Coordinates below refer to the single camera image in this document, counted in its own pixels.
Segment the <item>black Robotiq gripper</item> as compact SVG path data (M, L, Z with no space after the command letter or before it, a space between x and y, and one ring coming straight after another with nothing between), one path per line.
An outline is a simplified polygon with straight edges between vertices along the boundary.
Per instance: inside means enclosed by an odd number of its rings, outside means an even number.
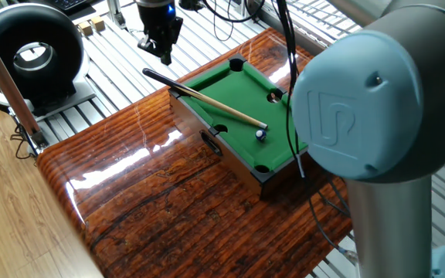
M183 19L176 15L174 2L136 2L144 26L144 38L138 41L138 48L155 51L163 46L161 62L172 63L172 44L176 44Z

